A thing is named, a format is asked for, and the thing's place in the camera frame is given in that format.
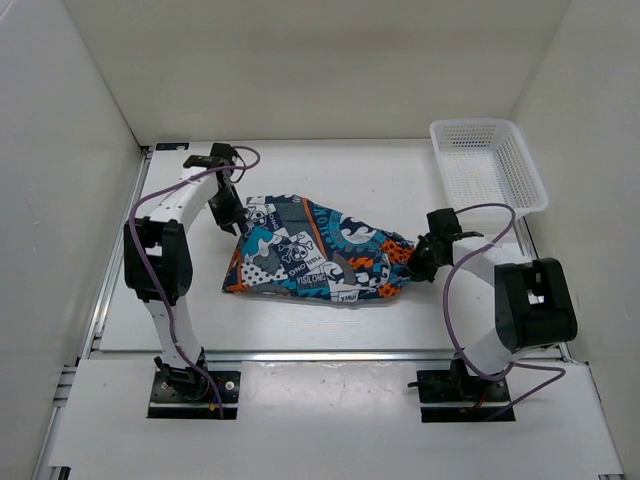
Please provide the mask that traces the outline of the colourful patterned shorts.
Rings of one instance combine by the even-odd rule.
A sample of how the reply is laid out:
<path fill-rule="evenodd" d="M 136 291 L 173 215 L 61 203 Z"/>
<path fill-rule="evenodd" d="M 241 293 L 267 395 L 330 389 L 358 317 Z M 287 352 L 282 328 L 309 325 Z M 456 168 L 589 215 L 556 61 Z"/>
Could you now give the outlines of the colourful patterned shorts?
<path fill-rule="evenodd" d="M 410 282 L 414 243 L 299 195 L 247 199 L 222 291 L 351 303 Z"/>

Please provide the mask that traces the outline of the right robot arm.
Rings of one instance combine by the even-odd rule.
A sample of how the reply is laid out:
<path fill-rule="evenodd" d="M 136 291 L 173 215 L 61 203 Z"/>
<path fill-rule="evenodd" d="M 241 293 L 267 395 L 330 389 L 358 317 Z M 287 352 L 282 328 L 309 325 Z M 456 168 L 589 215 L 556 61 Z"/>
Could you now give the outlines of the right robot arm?
<path fill-rule="evenodd" d="M 448 387 L 470 400 L 503 381 L 530 351 L 569 342 L 578 325 L 561 263 L 554 258 L 531 259 L 501 245 L 516 223 L 515 210 L 500 203 L 509 220 L 494 237 L 465 231 L 452 208 L 426 215 L 429 231 L 419 238 L 407 269 L 416 282 L 435 280 L 447 267 L 442 293 L 444 325 L 455 350 Z M 465 270 L 493 288 L 494 326 L 480 340 L 465 347 L 456 336 L 450 312 L 455 275 Z"/>

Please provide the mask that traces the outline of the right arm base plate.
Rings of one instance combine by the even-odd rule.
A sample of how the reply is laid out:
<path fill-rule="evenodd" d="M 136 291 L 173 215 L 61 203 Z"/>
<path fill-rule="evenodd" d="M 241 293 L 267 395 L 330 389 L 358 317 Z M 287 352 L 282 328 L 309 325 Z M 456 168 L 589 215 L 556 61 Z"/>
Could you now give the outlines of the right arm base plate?
<path fill-rule="evenodd" d="M 418 393 L 422 423 L 514 422 L 505 380 L 489 382 L 452 370 L 419 370 L 407 384 Z"/>

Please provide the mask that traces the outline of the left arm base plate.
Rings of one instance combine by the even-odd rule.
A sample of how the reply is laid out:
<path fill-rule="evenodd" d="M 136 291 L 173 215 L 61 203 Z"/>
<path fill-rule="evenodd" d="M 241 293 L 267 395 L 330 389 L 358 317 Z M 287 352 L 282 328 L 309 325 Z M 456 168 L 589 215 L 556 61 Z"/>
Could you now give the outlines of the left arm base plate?
<path fill-rule="evenodd" d="M 236 420 L 241 372 L 209 370 L 214 390 L 200 374 L 157 368 L 150 391 L 147 417 L 172 420 Z"/>

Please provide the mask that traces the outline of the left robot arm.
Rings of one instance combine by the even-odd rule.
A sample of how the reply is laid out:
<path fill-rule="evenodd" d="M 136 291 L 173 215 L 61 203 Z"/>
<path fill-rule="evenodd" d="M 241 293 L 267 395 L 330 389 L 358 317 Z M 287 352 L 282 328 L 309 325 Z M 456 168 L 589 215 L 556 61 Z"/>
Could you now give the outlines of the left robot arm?
<path fill-rule="evenodd" d="M 196 339 L 186 295 L 193 280 L 187 234 L 204 208 L 227 233 L 246 223 L 233 173 L 253 166 L 241 146 L 212 145 L 207 156 L 191 155 L 177 184 L 140 198 L 123 229 L 124 278 L 150 313 L 162 354 L 155 364 L 164 381 L 188 402 L 208 401 L 221 408 L 219 387 L 209 373 L 204 348 Z"/>

